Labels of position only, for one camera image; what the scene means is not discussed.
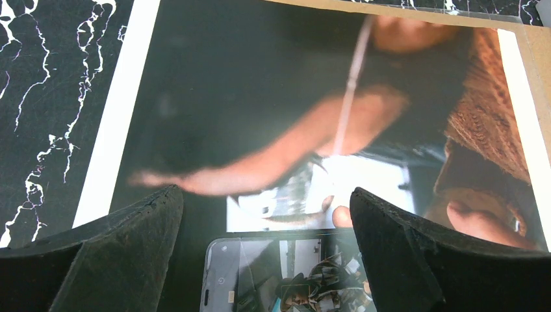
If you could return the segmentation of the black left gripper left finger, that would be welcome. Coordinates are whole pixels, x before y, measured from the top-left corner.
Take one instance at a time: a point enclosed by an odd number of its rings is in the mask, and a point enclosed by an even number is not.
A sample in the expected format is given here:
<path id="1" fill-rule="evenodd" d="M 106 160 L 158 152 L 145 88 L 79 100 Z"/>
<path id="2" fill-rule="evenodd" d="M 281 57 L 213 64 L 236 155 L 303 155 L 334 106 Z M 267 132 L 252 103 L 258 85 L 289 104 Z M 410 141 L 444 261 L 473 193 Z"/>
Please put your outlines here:
<path id="1" fill-rule="evenodd" d="M 155 311 L 183 215 L 167 187 L 93 222 L 1 250 L 2 311 Z"/>

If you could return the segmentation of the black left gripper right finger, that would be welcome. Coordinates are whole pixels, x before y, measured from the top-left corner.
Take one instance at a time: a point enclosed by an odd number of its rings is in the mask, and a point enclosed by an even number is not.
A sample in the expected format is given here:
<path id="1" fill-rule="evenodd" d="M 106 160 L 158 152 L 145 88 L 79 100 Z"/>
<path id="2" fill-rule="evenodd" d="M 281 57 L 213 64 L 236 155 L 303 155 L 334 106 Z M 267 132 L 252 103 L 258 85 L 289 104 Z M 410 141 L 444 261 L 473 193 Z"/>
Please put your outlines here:
<path id="1" fill-rule="evenodd" d="M 378 311 L 549 311 L 550 254 L 488 242 L 362 188 L 353 230 Z"/>

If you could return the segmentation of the printed photo with white border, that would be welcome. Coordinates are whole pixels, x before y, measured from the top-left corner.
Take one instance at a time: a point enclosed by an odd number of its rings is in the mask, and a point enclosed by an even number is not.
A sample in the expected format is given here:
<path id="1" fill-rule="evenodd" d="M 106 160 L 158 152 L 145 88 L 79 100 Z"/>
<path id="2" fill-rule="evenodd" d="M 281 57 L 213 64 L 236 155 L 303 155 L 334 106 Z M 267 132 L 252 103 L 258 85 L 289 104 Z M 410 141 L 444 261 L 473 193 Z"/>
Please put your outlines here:
<path id="1" fill-rule="evenodd" d="M 529 163 L 498 29 L 269 1 L 161 2 L 131 20 L 74 224 L 177 187 L 187 311 L 378 311 L 362 188 L 484 241 L 550 254 L 549 164 Z M 199 244 L 196 252 L 193 245 Z"/>

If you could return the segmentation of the brown cardboard backing board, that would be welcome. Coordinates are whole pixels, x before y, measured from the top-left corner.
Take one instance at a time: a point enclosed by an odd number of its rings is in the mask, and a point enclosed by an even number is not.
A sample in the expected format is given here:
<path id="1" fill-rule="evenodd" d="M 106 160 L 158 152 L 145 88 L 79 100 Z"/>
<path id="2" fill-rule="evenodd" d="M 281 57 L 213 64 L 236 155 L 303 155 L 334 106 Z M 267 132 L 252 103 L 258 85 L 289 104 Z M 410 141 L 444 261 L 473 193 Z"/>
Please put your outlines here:
<path id="1" fill-rule="evenodd" d="M 529 163 L 550 162 L 550 29 L 512 21 L 452 15 L 443 10 L 348 1 L 291 1 L 291 5 L 498 29 L 507 81 Z"/>

